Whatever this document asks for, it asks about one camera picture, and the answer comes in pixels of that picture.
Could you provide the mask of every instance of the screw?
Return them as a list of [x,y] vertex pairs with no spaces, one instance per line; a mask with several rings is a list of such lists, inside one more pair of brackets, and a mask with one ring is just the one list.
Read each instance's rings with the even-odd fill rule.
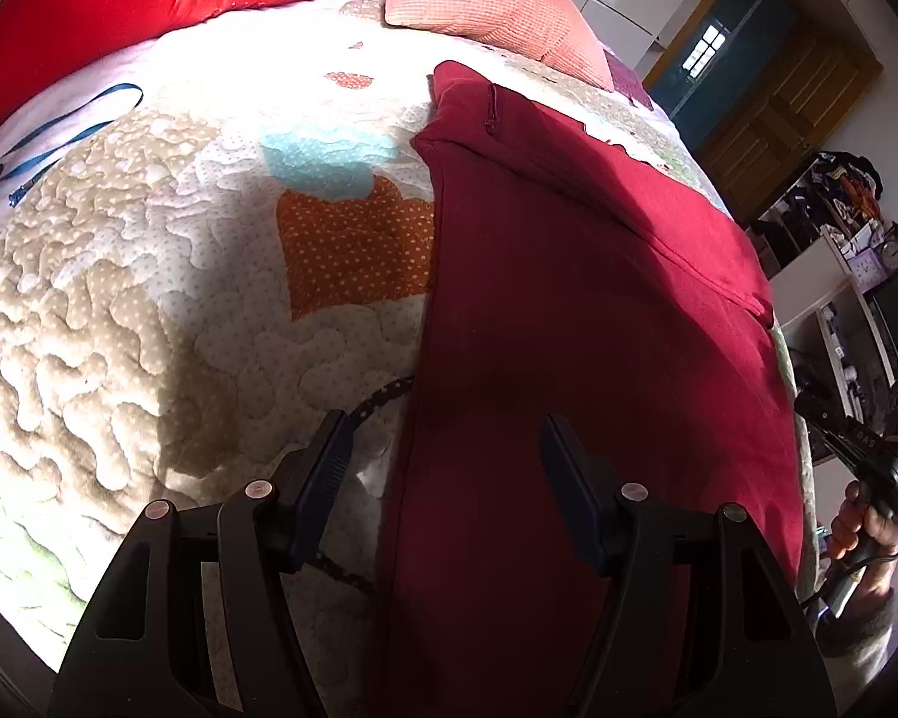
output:
[[730,501],[722,508],[722,515],[729,521],[735,521],[736,524],[741,524],[741,522],[748,520],[748,511],[733,501]]
[[648,499],[648,489],[641,483],[627,483],[623,485],[623,496],[628,501],[645,501]]
[[254,480],[246,487],[246,496],[251,500],[261,500],[273,492],[273,484],[268,480]]
[[165,500],[151,501],[144,510],[144,515],[151,521],[158,521],[169,512],[169,502]]

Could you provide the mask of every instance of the human hand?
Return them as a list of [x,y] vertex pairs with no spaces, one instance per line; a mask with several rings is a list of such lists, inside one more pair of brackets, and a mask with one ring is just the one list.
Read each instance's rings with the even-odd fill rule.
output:
[[[831,522],[829,556],[842,559],[848,551],[858,546],[858,532],[864,531],[879,544],[879,556],[898,553],[898,524],[878,513],[867,501],[861,501],[861,487],[853,480],[845,487],[845,501],[838,516]],[[864,571],[864,578],[848,600],[845,612],[850,616],[862,616],[877,607],[891,590],[891,575],[895,561],[878,562]]]

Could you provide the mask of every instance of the polka dot fabric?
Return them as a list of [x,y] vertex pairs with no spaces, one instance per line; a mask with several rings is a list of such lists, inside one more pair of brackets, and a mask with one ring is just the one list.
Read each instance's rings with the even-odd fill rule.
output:
[[354,72],[328,72],[326,77],[343,89],[368,89],[372,85],[372,78],[368,75],[358,75]]
[[376,176],[364,200],[328,203],[287,191],[277,224],[293,320],[331,305],[368,305],[425,294],[433,204],[403,199]]

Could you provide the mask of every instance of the quilt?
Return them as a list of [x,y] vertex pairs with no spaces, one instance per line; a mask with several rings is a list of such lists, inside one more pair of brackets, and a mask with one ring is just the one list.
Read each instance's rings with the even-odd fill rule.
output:
[[[144,89],[17,208],[0,188],[0,611],[54,669],[146,503],[222,501],[328,409],[414,371],[433,189],[409,141],[437,64],[576,118],[725,212],[661,112],[505,50],[390,28],[382,5],[227,13],[97,62],[0,128],[1,155],[74,99]],[[357,431],[321,543],[369,579],[403,407]],[[803,487],[808,500],[810,473]],[[329,714],[360,714],[371,600],[311,568],[285,588]],[[218,608],[208,633],[237,707]]]

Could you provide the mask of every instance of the blue lanyard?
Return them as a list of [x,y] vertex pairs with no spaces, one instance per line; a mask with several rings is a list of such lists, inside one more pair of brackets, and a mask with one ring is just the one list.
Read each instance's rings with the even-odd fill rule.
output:
[[[78,108],[74,108],[74,109],[72,109],[72,111],[65,112],[63,115],[59,115],[52,121],[48,121],[46,124],[42,124],[41,126],[38,126],[36,129],[34,129],[34,131],[32,131],[29,135],[27,135],[21,141],[18,141],[17,143],[15,143],[13,145],[13,147],[10,148],[10,151],[7,151],[4,155],[2,155],[2,157],[0,157],[0,162],[5,160],[14,151],[19,151],[26,144],[31,142],[34,138],[37,138],[37,136],[42,135],[42,133],[47,131],[50,127],[55,126],[56,124],[60,123],[60,121],[63,121],[65,118],[69,118],[71,115],[75,114],[76,112],[82,111],[87,105],[90,105],[91,103],[96,102],[96,100],[98,100],[99,98],[105,98],[106,95],[112,95],[112,93],[114,93],[114,92],[122,92],[122,90],[126,90],[126,89],[136,89],[139,92],[139,99],[136,100],[136,104],[133,106],[133,108],[130,108],[130,109],[135,109],[136,107],[139,107],[139,103],[144,101],[144,90],[141,89],[139,86],[137,86],[135,83],[117,83],[115,85],[112,85],[109,89],[104,89],[102,92],[98,93],[98,95],[96,95],[93,99],[90,99],[90,100],[84,102]],[[7,174],[1,175],[0,181],[9,181],[12,178],[16,178],[16,176],[23,175],[26,171],[36,167],[36,165],[38,165],[40,162],[43,162],[43,160],[45,160],[47,157],[51,157],[53,154],[55,154],[61,148],[66,148],[68,145],[73,145],[75,142],[82,141],[82,139],[88,138],[89,136],[94,135],[95,133],[99,132],[99,130],[101,130],[103,127],[107,126],[107,124],[112,124],[115,120],[116,119],[111,118],[109,121],[103,121],[101,124],[93,124],[92,127],[87,127],[82,132],[80,132],[77,135],[74,135],[72,138],[70,138],[69,141],[66,141],[63,144],[56,146],[56,148],[50,148],[50,150],[44,151],[42,154],[37,154],[35,157],[31,157],[30,159],[27,159],[25,162],[21,162],[19,165],[17,165],[12,170],[10,170]],[[36,184],[36,181],[39,181],[41,178],[43,178],[44,173],[47,172],[47,170],[49,170],[50,167],[53,167],[53,165],[55,165],[56,162],[59,162],[59,159],[55,159],[52,162],[50,162],[49,165],[47,165],[46,167],[43,167],[32,178],[30,178],[29,181],[26,182],[26,184],[23,184],[16,191],[13,191],[10,194],[10,208],[16,208],[16,206],[19,205],[20,200],[22,198],[24,198],[24,195],[26,195],[26,192],[31,190],[34,187],[34,184]]]

